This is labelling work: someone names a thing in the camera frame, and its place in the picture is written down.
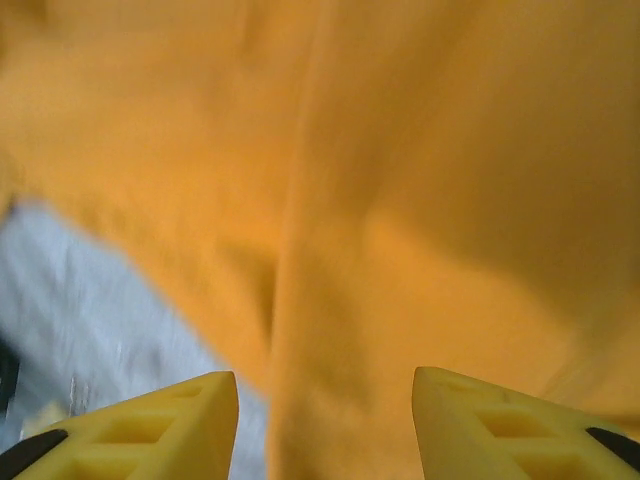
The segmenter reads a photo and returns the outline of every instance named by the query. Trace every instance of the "black rubber pad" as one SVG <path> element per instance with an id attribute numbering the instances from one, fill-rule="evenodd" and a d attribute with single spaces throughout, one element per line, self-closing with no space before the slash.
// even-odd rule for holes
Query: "black rubber pad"
<path id="1" fill-rule="evenodd" d="M 14 445 L 0 455 L 0 480 L 13 480 L 68 436 L 66 430 L 50 430 Z"/>
<path id="2" fill-rule="evenodd" d="M 624 435 L 597 427 L 587 428 L 587 433 L 640 473 L 640 443 Z"/>

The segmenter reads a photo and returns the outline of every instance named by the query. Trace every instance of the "dark object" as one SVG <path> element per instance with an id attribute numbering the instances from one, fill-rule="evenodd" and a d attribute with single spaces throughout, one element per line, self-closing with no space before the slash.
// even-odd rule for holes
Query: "dark object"
<path id="1" fill-rule="evenodd" d="M 18 384 L 18 356 L 0 340 L 0 413 L 5 413 Z"/>
<path id="2" fill-rule="evenodd" d="M 14 445 L 0 455 L 0 480 L 17 477 L 68 436 L 66 430 L 50 430 Z"/>
<path id="3" fill-rule="evenodd" d="M 597 427 L 587 428 L 587 433 L 640 473 L 640 443 L 624 435 Z"/>

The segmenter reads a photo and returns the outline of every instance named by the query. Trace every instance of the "gray fabric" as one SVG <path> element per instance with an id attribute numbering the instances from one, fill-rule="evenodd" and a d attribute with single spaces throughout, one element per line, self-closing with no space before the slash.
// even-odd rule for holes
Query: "gray fabric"
<path id="1" fill-rule="evenodd" d="M 0 426 L 51 398 L 76 413 L 225 369 L 118 253 L 45 208 L 16 209 L 0 230 L 0 334 L 22 358 L 19 391 Z M 239 382 L 231 476 L 265 478 L 267 409 Z"/>

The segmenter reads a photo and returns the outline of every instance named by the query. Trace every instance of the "orange cloth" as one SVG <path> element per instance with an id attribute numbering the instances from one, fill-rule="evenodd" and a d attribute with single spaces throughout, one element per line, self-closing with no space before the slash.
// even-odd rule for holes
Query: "orange cloth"
<path id="1" fill-rule="evenodd" d="M 270 478 L 421 478 L 418 365 L 640 414 L 635 0 L 2 8 L 3 204 L 269 395 Z"/>

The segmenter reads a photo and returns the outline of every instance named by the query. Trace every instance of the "white fabric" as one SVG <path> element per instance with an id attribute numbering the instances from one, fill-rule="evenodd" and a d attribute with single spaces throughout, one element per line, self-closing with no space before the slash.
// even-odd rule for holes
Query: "white fabric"
<path id="1" fill-rule="evenodd" d="M 82 413 L 225 369 L 126 259 L 35 205 L 0 231 L 0 334 L 24 359 L 14 420 L 72 383 Z M 266 406 L 239 391 L 230 478 L 265 478 Z M 0 428 L 15 436 L 15 421 Z"/>

